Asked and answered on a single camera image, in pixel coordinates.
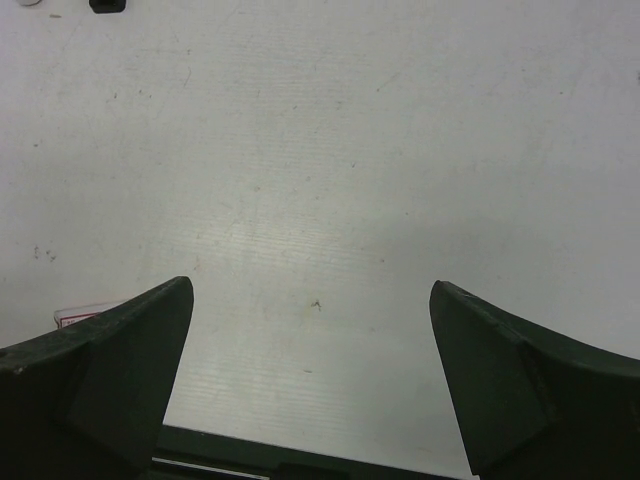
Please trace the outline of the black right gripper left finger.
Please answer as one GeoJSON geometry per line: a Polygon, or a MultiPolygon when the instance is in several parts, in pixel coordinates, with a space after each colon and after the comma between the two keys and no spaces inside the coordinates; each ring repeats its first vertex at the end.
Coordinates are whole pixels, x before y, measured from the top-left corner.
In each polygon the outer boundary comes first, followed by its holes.
{"type": "Polygon", "coordinates": [[[4,479],[143,479],[192,317],[175,277],[1,351],[4,479]]]}

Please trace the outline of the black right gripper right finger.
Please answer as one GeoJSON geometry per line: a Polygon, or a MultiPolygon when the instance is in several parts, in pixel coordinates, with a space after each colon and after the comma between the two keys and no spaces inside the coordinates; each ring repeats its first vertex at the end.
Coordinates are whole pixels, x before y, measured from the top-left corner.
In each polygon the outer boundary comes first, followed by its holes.
{"type": "Polygon", "coordinates": [[[639,362],[510,314],[445,281],[431,324],[471,472],[636,479],[639,362]]]}

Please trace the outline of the red white staple box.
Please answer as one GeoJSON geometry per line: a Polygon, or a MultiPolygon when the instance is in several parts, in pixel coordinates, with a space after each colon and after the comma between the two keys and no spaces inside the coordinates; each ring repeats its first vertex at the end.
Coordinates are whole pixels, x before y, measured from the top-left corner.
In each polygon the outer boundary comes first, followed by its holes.
{"type": "Polygon", "coordinates": [[[122,301],[117,301],[58,310],[54,312],[54,321],[58,329],[65,328],[121,304],[122,301]]]}

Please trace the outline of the light blue white stapler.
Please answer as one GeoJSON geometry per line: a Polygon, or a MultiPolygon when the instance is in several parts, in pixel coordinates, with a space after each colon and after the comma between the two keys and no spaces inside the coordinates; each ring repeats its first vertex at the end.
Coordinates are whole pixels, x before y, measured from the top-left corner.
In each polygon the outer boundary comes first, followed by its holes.
{"type": "Polygon", "coordinates": [[[38,5],[41,0],[17,0],[17,3],[21,6],[30,7],[34,5],[38,5]]]}

